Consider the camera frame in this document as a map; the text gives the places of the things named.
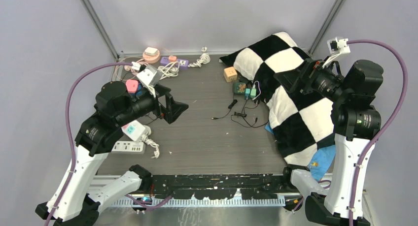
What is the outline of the pink plug adapter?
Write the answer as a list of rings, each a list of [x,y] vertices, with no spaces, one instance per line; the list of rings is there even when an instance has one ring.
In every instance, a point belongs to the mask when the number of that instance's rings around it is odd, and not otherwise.
[[[125,84],[128,93],[134,94],[137,92],[139,87],[139,82],[137,80],[128,79]]]

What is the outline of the blue cube socket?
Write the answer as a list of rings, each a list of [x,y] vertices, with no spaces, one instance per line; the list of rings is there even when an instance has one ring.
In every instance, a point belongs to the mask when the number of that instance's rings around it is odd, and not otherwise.
[[[135,93],[135,96],[136,97],[139,97],[142,94],[144,94],[146,91],[147,91],[147,88],[143,87],[141,84],[138,84],[138,87],[137,87],[137,91]]]

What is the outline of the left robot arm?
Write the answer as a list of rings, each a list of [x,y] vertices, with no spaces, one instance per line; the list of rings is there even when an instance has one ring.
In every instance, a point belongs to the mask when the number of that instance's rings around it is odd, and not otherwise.
[[[57,226],[91,226],[102,211],[121,197],[150,190],[152,174],[137,164],[96,191],[90,191],[89,187],[123,136],[125,125],[150,112],[173,123],[188,109],[187,104],[174,100],[169,88],[157,85],[156,91],[158,96],[165,97],[164,105],[150,92],[132,97],[120,81],[103,85],[96,95],[95,113],[82,123],[76,138],[70,140],[72,158],[67,172],[52,198],[36,207],[37,215],[46,223],[53,220]]]

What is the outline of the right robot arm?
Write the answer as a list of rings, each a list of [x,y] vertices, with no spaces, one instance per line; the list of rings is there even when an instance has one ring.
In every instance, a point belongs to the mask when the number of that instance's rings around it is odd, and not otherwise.
[[[306,59],[300,68],[279,72],[275,79],[290,94],[317,92],[332,101],[331,120],[336,155],[330,187],[324,189],[307,169],[286,167],[282,187],[298,189],[308,221],[325,226],[367,226],[363,217],[362,188],[367,169],[367,148],[381,128],[381,116],[371,104],[383,83],[383,68],[369,60],[354,62],[346,76],[322,60]]]

